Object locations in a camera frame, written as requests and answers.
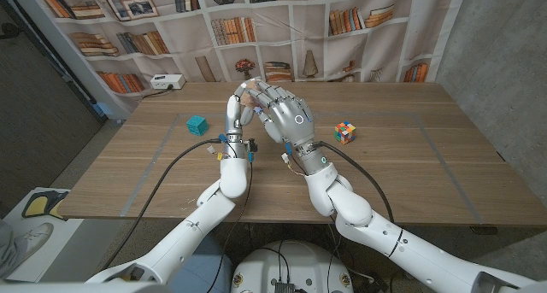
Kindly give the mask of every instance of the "robot forearm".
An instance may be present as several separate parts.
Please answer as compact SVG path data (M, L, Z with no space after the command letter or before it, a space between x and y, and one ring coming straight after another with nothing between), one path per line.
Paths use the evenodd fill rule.
M219 225L234 207L235 203L226 198L221 191L216 191L148 254L104 270L90 278L87 283L102 283L114 278L127 277L166 284L186 264L205 236Z
M338 216L336 228L344 237L387 256L436 292L471 292L480 272L487 272L520 288L535 283L511 272L456 258L392 224L374 211L367 226L348 226L344 218Z

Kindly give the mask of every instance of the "printed backdrop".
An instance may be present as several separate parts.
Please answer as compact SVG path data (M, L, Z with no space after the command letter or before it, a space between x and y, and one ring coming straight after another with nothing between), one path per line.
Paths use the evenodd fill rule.
M245 74L236 70L236 62L241 59L254 62L250 76L271 81L433 82L462 2L65 1L71 6L91 1L103 11L98 19L58 18L54 12L51 17L78 52L79 42L70 36L74 32L101 34L117 49L112 56L82 59L98 72L136 75L142 92L120 93L97 76L130 110L150 93L155 74L182 73L188 82L240 82ZM42 5L49 7L46 1ZM144 34L149 40L139 40Z

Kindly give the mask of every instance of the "gray floor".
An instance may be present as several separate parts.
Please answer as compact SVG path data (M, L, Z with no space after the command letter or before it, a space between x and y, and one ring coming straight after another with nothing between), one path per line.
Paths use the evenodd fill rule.
M547 0L464 0L438 71L438 82L547 205L545 15ZM72 188L117 129L109 122L52 186ZM124 226L120 237L130 224ZM169 220L143 221L115 264L146 253L176 224ZM214 232L220 243L230 225L222 224ZM547 279L544 229L499 228L495 236L476 235L466 227L405 229L463 259L537 280ZM236 264L250 251L249 236L254 247L286 237L332 249L326 226L239 225L234 234L236 238L227 253ZM386 281L397 270L384 256L366 247L346 242L342 250L346 265L377 272ZM393 292L422 292L419 284L401 274L393 286Z

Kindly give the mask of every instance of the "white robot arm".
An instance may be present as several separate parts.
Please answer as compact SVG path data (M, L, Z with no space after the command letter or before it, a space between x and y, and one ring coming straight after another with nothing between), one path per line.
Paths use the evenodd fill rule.
M282 140L302 161L314 207L324 216L338 212L336 227L344 237L379 251L437 292L472 292L475 281L485 274L501 279L507 292L536 283L458 259L374 212L313 142L314 119L307 103L280 87L258 85L262 91L249 93L269 110Z
M244 143L240 97L248 82L243 83L228 99L226 107L225 155L221 160L221 178L197 199L198 208L178 224L148 254L128 263L111 267L90 278L87 283L104 283L118 278L155 281L166 284L186 263L205 236L219 225L235 207L231 199L240 197L247 188L247 156L255 152L254 141ZM243 112L247 123L252 119Z

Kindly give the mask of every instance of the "wire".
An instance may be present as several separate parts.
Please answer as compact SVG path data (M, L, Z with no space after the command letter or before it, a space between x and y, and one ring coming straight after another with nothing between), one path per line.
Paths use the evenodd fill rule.
M326 148L332 150L334 153L342 156L342 158L345 159L349 164L353 165L353 167L357 168L357 170L359 170L362 174L364 174L365 177L367 177L367 179L370 181L370 183L372 183L372 185L374 185L374 188L376 189L376 191L378 191L379 196L382 197L382 201L384 201L385 208L387 209L387 213L388 213L389 218L390 218L390 222L392 222L392 223L395 222L395 220L393 219L393 212L391 211L390 203L387 201L387 197L385 196L384 191L382 190L381 187L379 187L378 182L376 182L376 180L373 178L373 176L370 175L370 173L368 173L363 167L361 167L361 165L359 165L355 161L353 161L351 159L351 157L347 156L344 152L342 152L339 149L331 146L330 144L327 144L323 141L316 142L314 144L319 145L321 147L326 147Z
M277 260L279 261L279 281L282 282L281 279L281 245L283 244L283 239L281 239L281 242L279 242L279 249L277 250ZM287 273L287 283L289 283L289 274Z
M228 236L226 237L226 241L224 242L224 249L222 250L222 256L221 256L221 263L219 263L219 268L216 270L215 279L213 280L213 283L211 284L210 288L207 290L207 293L209 293L213 287L215 286L216 279L219 277L219 272L221 272L222 267L222 261L224 260L224 254L226 253L226 247L228 245L228 242L230 241L230 236L232 235L233 229L238 224L239 220L241 220L241 215L243 215L243 211L245 211L245 207L247 206L247 202L249 201L249 194L250 194L250 185L253 183L253 163L250 163L250 179L249 179L249 188L247 189L247 197L245 198L245 203L243 204L243 208L241 209L241 212L239 213L238 219L233 224L232 229L230 229L230 232L228 232Z
M340 234L340 239L338 240L338 244L334 248L334 250L331 253L331 260L328 262L328 272L326 272L326 291L330 292L331 289L328 285L328 279L331 276L331 265L332 265L332 258L334 257L334 253L338 251L338 246L340 246L340 243L342 243L342 235Z
M233 155L238 158L238 154L236 153L236 150L233 149L232 145L228 141L225 141L225 143L228 145L228 147L230 147L230 149L232 149Z
M285 266L287 267L287 283L289 283L289 263L287 263L287 259L285 258L285 256L283 254L281 254L279 251L277 250L274 250L274 249L269 249L268 247L259 247L257 249L265 249L265 250L269 250L269 251L273 251L274 253L278 254L281 256L281 258L283 258L283 261L285 261Z
M191 146L190 148L188 148L186 151L182 152L181 154L179 154L179 156L177 156L173 161L171 161L171 164L169 164L169 166L165 169L165 171L163 172L163 175L162 177L157 181L157 184L156 184L156 187L154 187L154 190L150 193L150 195L148 196L148 200L146 201L146 203L144 204L143 208L140 210L140 213L138 214L138 217L137 219L135 220L135 222L133 223L133 226L131 227L131 229L129 230L129 232L126 234L126 237L124 237L123 241L121 242L120 246L118 246L118 248L116 249L116 251L110 256L109 260L104 264L103 268L101 269L101 271L105 270L107 267L109 267L110 264L112 264L112 261L114 260L114 258L120 253L120 250L123 248L123 246L127 243L127 240L129 240L129 237L131 236L131 234L135 231L135 228L137 227L137 224L139 223L139 221L143 218L143 215L144 215L144 212L146 211L148 205L150 204L150 202L152 201L152 198L154 197L154 195L156 194L157 190L160 188L160 185L162 184L163 180L165 179L165 177L168 175L169 173L169 170L171 170L171 168L174 166L174 164L176 164L177 161L179 161L184 155L188 154L188 152L194 150L195 148L199 147L199 146L202 146L204 144L220 144L222 143L220 139L218 138L214 138L214 139L208 139L208 140L203 140L201 143L198 143L198 144L194 144L193 146Z
M326 225L328 226L328 229L331 231L332 242L336 245L336 238L334 237L334 231L332 230L330 224L326 224ZM339 253L339 251L338 251L338 247L337 247L337 249L336 249L336 254L338 255L338 258L339 258L340 260L342 260L342 258L341 258L341 256L340 256L340 253ZM358 272L358 271L356 271L356 270L354 270L354 269L352 269L352 268L349 268L349 267L346 267L346 268L348 269L348 271L350 271L350 272L352 272L352 273L354 273L354 274L356 274L356 275L359 275L359 276L361 276L361 277L364 277L364 278L368 279L368 281L369 281L370 283L373 283L373 282L375 281L374 278L371 277L371 276L365 275L364 273L360 273L360 272Z
M300 166L300 164L298 164L297 159L294 157L294 155L291 155L291 159L292 159L292 161L294 161L295 164L297 164L297 166L300 168L300 170L302 170L302 172L304 174L306 174L306 171L304 170L304 168L302 168L302 166Z
M147 97L159 96L161 94L167 93L168 91L171 91L172 89L173 89L173 84L169 84L169 86L166 90L160 91L160 92L155 92L155 93L150 93L149 95L144 96L143 99L145 99Z
M295 171L294 169L292 169L292 166L291 166L291 163L290 163L290 162L287 164L287 166L289 167L289 169L291 169L292 172L294 172L294 173L296 173L296 174L298 174L298 175L301 175L301 176L303 176L303 177L306 176L305 174L299 173L298 171Z

